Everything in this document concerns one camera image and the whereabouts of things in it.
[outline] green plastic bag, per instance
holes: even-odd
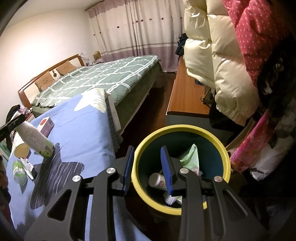
[[[198,161],[197,146],[195,144],[193,144],[187,152],[180,156],[179,160],[183,167],[195,172],[198,176],[202,175]]]

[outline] white wall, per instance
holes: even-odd
[[[81,52],[92,59],[89,17],[83,9],[50,12],[6,29],[0,37],[0,126],[18,90],[33,77]]]

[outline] curtain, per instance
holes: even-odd
[[[88,13],[94,46],[105,62],[153,54],[163,70],[177,70],[183,0],[105,0]]]

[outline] white star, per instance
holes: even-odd
[[[96,108],[102,113],[107,110],[107,105],[105,101],[105,89],[94,88],[83,92],[81,100],[76,105],[74,111],[81,110],[89,105]]]

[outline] brown pillow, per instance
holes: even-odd
[[[61,64],[59,67],[57,67],[57,71],[59,72],[60,75],[66,75],[67,73],[70,73],[75,69],[77,69],[77,67],[71,64],[70,61],[67,61]]]
[[[35,81],[38,89],[44,91],[47,87],[51,86],[55,82],[55,79],[52,77],[49,71],[42,75],[39,79]]]

